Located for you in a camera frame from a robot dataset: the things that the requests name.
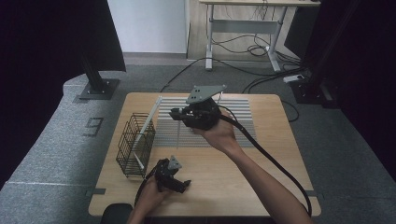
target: wrist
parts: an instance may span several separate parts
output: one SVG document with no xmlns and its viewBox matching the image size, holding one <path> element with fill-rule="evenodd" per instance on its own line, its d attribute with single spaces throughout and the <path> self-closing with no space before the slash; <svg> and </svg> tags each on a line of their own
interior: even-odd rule
<svg viewBox="0 0 396 224">
<path fill-rule="evenodd" d="M 134 209 L 129 217 L 128 224 L 142 224 L 146 214 L 140 212 L 138 209 Z"/>
<path fill-rule="evenodd" d="M 228 147 L 227 150 L 225 150 L 225 154 L 232 161 L 236 161 L 236 160 L 240 159 L 241 157 L 243 157 L 244 155 L 246 155 L 244 150 L 242 150 L 242 148 L 239 146 L 238 143 Z"/>
</svg>

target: black curtain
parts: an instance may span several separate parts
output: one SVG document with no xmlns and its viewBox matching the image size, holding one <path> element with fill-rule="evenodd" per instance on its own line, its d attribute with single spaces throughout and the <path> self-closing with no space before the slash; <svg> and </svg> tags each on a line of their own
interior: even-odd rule
<svg viewBox="0 0 396 224">
<path fill-rule="evenodd" d="M 106 0 L 1 1 L 1 181 L 21 162 L 63 96 L 84 74 L 84 50 L 97 70 L 125 71 Z"/>
<path fill-rule="evenodd" d="M 324 63 L 348 4 L 358 3 Z M 304 62 L 312 76 L 333 83 L 332 96 L 396 179 L 396 10 L 394 1 L 326 0 Z"/>
</svg>

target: metal wire cage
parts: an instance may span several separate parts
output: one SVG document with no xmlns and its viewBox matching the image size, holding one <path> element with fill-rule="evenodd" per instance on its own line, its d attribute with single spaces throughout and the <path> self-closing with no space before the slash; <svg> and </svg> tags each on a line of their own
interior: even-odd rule
<svg viewBox="0 0 396 224">
<path fill-rule="evenodd" d="M 145 177 L 155 136 L 152 120 L 149 121 L 146 130 L 140 133 L 148 116 L 149 114 L 133 113 L 122 132 L 116 161 L 127 177 L 131 175 Z"/>
</svg>

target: white desk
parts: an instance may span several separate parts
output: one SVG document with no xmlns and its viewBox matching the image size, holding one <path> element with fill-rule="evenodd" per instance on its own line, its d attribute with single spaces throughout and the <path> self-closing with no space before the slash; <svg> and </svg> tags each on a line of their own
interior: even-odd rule
<svg viewBox="0 0 396 224">
<path fill-rule="evenodd" d="M 240 33 L 240 34 L 268 34 L 273 38 L 267 54 L 271 61 L 274 71 L 280 72 L 279 64 L 276 60 L 275 46 L 282 28 L 283 20 L 288 7 L 318 7 L 320 2 L 311 0 L 199 0 L 200 3 L 210 6 L 210 16 L 208 19 L 207 46 L 206 46 L 206 70 L 212 70 L 212 35 L 213 33 Z M 215 5 L 233 5 L 233 6 L 268 6 L 282 7 L 282 14 L 278 21 L 231 21 L 231 20 L 214 20 Z"/>
</svg>

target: cable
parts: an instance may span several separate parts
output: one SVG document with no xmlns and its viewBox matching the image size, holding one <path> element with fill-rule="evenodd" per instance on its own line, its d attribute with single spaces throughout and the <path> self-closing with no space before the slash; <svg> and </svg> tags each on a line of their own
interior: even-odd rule
<svg viewBox="0 0 396 224">
<path fill-rule="evenodd" d="M 287 62 L 287 63 L 294 63 L 296 65 L 301 64 L 301 60 L 298 58 L 293 58 L 289 55 L 286 55 L 284 53 L 281 53 L 279 51 L 276 51 L 277 57 L 282 61 L 282 62 Z"/>
<path fill-rule="evenodd" d="M 140 194 L 142 193 L 143 188 L 146 186 L 146 183 L 148 182 L 149 178 L 155 174 L 155 171 L 157 170 L 159 164 L 160 163 L 157 162 L 157 164 L 154 166 L 154 168 L 152 168 L 152 170 L 148 173 L 148 175 L 146 175 L 143 178 L 143 182 L 140 184 L 139 189 L 137 190 L 136 196 L 134 197 L 134 206 L 136 206 L 137 201 L 139 201 Z"/>
<path fill-rule="evenodd" d="M 231 109 L 227 108 L 224 105 L 219 105 L 219 107 L 226 109 L 228 112 L 230 112 L 231 115 L 233 115 L 233 119 L 238 122 L 238 119 L 236 118 L 235 114 L 233 113 L 233 111 L 231 111 Z"/>
<path fill-rule="evenodd" d="M 227 16 L 228 16 L 228 18 L 230 18 L 230 19 L 232 20 L 233 18 L 231 18 L 230 14 L 228 14 L 228 8 L 227 8 L 227 5 L 224 5 L 224 6 L 225 6 L 225 12 L 227 13 Z"/>
<path fill-rule="evenodd" d="M 259 7 L 256 7 L 256 9 L 254 9 L 253 15 L 251 15 L 251 17 L 249 18 L 250 21 L 255 17 L 258 9 L 259 9 Z"/>
<path fill-rule="evenodd" d="M 260 16 L 260 19 L 262 21 L 264 21 L 265 16 L 267 15 L 267 10 L 268 10 L 268 0 L 262 0 L 262 5 L 256 7 L 256 10 L 254 11 L 255 13 L 256 13 L 257 9 L 258 9 L 259 13 L 256 16 L 256 21 L 259 19 L 259 16 Z"/>
<path fill-rule="evenodd" d="M 284 101 L 284 100 L 280 100 L 280 101 L 281 101 L 282 103 L 286 104 L 286 105 L 291 106 L 291 108 L 293 108 L 294 111 L 295 111 L 296 114 L 297 114 L 296 118 L 294 118 L 294 119 L 289 119 L 288 122 L 289 122 L 289 123 L 292 123 L 292 122 L 296 121 L 296 120 L 300 117 L 300 113 L 298 112 L 298 109 L 297 109 L 294 105 L 292 105 L 291 103 L 289 103 L 289 102 L 287 102 L 287 101 Z"/>
<path fill-rule="evenodd" d="M 309 200 L 308 195 L 305 192 L 305 189 L 301 184 L 298 182 L 298 180 L 291 174 L 289 173 L 277 160 L 274 159 L 267 151 L 265 151 L 262 146 L 260 146 L 259 143 L 256 142 L 256 140 L 250 135 L 250 133 L 237 121 L 230 119 L 229 117 L 226 117 L 224 115 L 219 115 L 219 118 L 231 123 L 233 126 L 235 126 L 239 131 L 253 144 L 255 148 L 257 148 L 262 155 L 264 155 L 273 165 L 276 166 L 283 174 L 285 174 L 300 190 L 300 192 L 304 195 L 304 198 L 306 200 L 307 208 L 305 208 L 306 212 L 308 215 L 311 217 L 312 216 L 312 205 L 311 201 Z"/>
<path fill-rule="evenodd" d="M 263 82 L 270 81 L 270 80 L 273 80 L 273 79 L 276 79 L 276 78 L 279 78 L 279 77 L 284 77 L 284 76 L 287 76 L 287 75 L 290 75 L 290 74 L 295 74 L 295 73 L 298 73 L 298 72 L 301 72 L 301 71 L 304 71 L 304 70 L 305 70 L 304 67 L 299 67 L 299 68 L 296 68 L 296 69 L 291 69 L 291 70 L 289 70 L 289 71 L 284 71 L 284 72 L 281 72 L 281 73 L 277 73 L 277 74 L 275 74 L 275 75 L 272 76 L 272 77 L 268 77 L 268 78 L 263 78 L 263 77 L 257 78 L 257 79 L 255 79 L 255 80 L 253 80 L 252 82 L 250 82 L 250 83 L 242 90 L 242 93 L 245 93 L 246 90 L 247 90 L 247 93 L 250 93 L 250 91 L 251 91 L 251 89 L 252 89 L 253 87 L 255 87 L 255 86 L 257 86 L 257 85 L 259 85 L 259 84 L 261 84 L 261 83 L 263 83 Z"/>
<path fill-rule="evenodd" d="M 209 6 L 206 6 L 206 24 L 205 24 L 205 27 L 206 27 L 206 39 L 209 38 L 209 36 L 208 36 L 208 34 L 207 34 L 207 12 L 208 12 L 208 9 L 209 9 Z M 228 49 L 228 48 L 224 47 L 223 45 L 221 45 L 221 44 L 223 44 L 223 43 L 228 43 L 228 42 L 234 41 L 234 40 L 236 40 L 236 39 L 238 39 L 238 38 L 246 37 L 246 36 L 254 36 L 254 42 L 256 43 L 256 45 L 251 45 L 251 46 L 247 47 L 247 50 L 236 51 L 236 50 Z M 266 55 L 268 52 L 267 52 L 267 50 L 266 50 L 265 47 L 259 45 L 259 44 L 256 42 L 256 38 L 259 38 L 259 39 L 262 40 L 264 43 L 266 43 L 267 45 L 269 45 L 267 41 L 265 41 L 264 39 L 262 39 L 262 38 L 260 38 L 260 37 L 257 37 L 257 35 L 240 35 L 240 36 L 238 36 L 238 37 L 235 37 L 235 38 L 232 38 L 232 39 L 229 39 L 229 40 L 225 40 L 225 41 L 220 41 L 220 42 L 219 42 L 219 41 L 215 41 L 215 40 L 213 39 L 213 37 L 212 37 L 212 39 L 211 39 L 210 41 L 212 41 L 212 44 L 213 44 L 213 45 L 220 46 L 220 47 L 222 47 L 223 49 L 225 49 L 225 50 L 227 50 L 227 51 L 229 51 L 229 52 L 231 52 L 231 53 L 250 53 L 251 55 L 253 55 L 253 56 L 255 56 L 255 57 L 262 57 L 262 56 Z M 262 49 L 262 50 L 264 50 L 264 53 L 260 53 L 260 54 L 254 53 L 254 50 L 257 50 L 257 49 Z"/>
<path fill-rule="evenodd" d="M 223 64 L 225 64 L 225 65 L 227 65 L 227 66 L 229 66 L 229 67 L 231 67 L 231 68 L 233 68 L 233 69 L 236 69 L 236 70 L 238 70 L 238 71 L 241 71 L 241 72 L 244 72 L 244 73 L 248 73 L 248 74 L 251 74 L 251 75 L 255 75 L 255 76 L 261 76 L 261 77 L 273 77 L 273 76 L 277 76 L 276 74 L 266 75 L 266 74 L 259 74 L 259 73 L 249 72 L 249 71 L 247 71 L 247 70 L 244 70 L 244 69 L 241 69 L 241 68 L 232 66 L 232 65 L 230 65 L 230 64 L 227 64 L 227 63 L 225 63 L 225 62 L 222 62 L 222 61 L 217 60 L 217 59 L 214 59 L 214 58 L 201 58 L 201 59 L 198 59 L 198 60 L 196 60 L 196 61 L 190 63 L 190 64 L 187 65 L 185 68 L 183 68 L 180 72 L 178 72 L 174 77 L 172 77 L 172 78 L 163 86 L 163 88 L 160 90 L 160 92 L 163 92 L 163 90 L 165 90 L 166 87 L 168 87 L 168 86 L 170 85 L 170 83 L 171 83 L 173 80 L 175 80 L 178 76 L 180 76 L 180 74 L 182 74 L 184 71 L 186 71 L 186 70 L 187 70 L 189 67 L 191 67 L 193 64 L 198 63 L 198 62 L 201 61 L 201 60 L 206 60 L 206 59 L 211 59 L 211 60 L 216 61 L 216 62 L 218 62 L 218 63 L 223 63 Z"/>
</svg>

